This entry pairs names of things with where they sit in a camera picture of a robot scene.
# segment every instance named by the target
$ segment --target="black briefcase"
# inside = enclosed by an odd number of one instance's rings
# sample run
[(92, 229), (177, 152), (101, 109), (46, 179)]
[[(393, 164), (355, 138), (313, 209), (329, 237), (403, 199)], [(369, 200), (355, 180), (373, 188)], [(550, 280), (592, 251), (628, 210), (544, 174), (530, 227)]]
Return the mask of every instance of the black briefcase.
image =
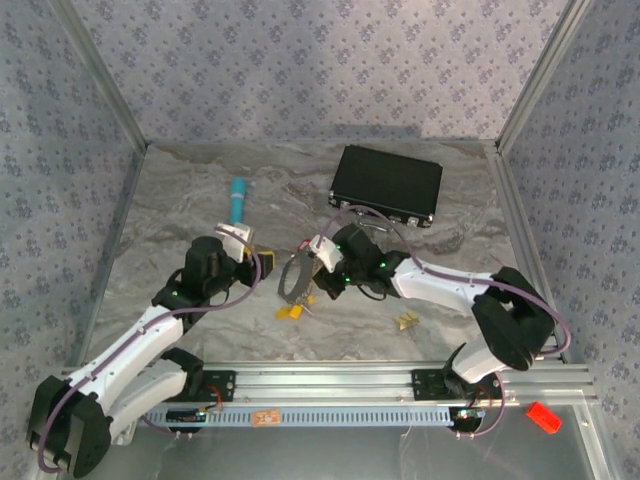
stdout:
[(433, 223), (442, 167), (437, 163), (349, 145), (329, 191), (336, 208), (365, 205), (412, 227)]

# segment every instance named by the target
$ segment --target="red object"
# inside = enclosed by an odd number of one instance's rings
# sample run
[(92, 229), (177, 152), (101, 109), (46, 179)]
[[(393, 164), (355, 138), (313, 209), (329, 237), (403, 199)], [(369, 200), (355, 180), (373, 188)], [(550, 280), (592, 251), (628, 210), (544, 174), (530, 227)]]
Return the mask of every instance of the red object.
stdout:
[(554, 415), (551, 410), (538, 402), (529, 407), (527, 417), (547, 433), (556, 433), (562, 425), (562, 420), (557, 415)]

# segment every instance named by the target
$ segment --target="black bracket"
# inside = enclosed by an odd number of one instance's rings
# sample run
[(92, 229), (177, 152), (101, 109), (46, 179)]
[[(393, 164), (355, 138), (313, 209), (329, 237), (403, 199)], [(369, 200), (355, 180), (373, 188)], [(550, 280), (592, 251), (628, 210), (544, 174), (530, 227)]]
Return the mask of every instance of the black bracket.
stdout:
[(502, 392), (495, 374), (490, 374), (475, 384), (466, 384), (462, 394), (452, 392), (445, 383), (443, 369), (417, 369), (411, 371), (411, 386), (415, 401), (425, 400), (500, 400)]
[(236, 378), (237, 373), (233, 370), (203, 370), (200, 388), (192, 394), (182, 391), (165, 401), (168, 403), (215, 403), (218, 399), (217, 392), (220, 392), (222, 403), (233, 402)]

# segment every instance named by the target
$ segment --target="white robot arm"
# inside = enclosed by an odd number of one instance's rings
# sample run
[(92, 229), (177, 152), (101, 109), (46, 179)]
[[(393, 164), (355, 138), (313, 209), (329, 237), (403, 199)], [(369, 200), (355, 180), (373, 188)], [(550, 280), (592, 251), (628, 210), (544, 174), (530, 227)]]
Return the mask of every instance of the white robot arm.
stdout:
[(384, 296), (426, 300), (474, 316), (482, 336), (458, 348), (445, 366), (447, 388), (458, 395), (505, 367), (528, 369), (553, 332), (554, 319), (542, 309), (491, 286), (509, 284), (539, 298), (529, 282), (509, 267), (489, 274), (418, 264), (406, 252), (383, 253), (353, 224), (332, 240), (316, 236), (309, 243), (309, 254), (323, 264), (313, 277), (315, 283), (333, 299), (347, 286), (358, 285)]
[(219, 225), (216, 231), (225, 234), (224, 240), (195, 239), (184, 267), (100, 356), (67, 378), (50, 376), (39, 385), (27, 441), (38, 451), (43, 470), (55, 471), (48, 466), (55, 465), (76, 478), (86, 475), (131, 422), (168, 398), (202, 389), (201, 360), (178, 348), (162, 352), (216, 308), (210, 306), (213, 296), (237, 281), (253, 287), (273, 269), (270, 252), (245, 255), (249, 227)]

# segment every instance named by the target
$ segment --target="patterned wall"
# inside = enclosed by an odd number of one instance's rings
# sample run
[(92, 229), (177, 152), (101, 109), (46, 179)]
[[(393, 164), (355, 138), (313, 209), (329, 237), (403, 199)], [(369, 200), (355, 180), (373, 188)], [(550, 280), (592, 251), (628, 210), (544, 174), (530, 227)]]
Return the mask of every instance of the patterned wall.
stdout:
[(640, 478), (640, 4), (595, 0), (508, 157), (554, 298)]
[(47, 2), (0, 4), (0, 478), (24, 478), (36, 385), (77, 355), (135, 168)]
[(150, 142), (496, 138), (566, 0), (73, 0)]

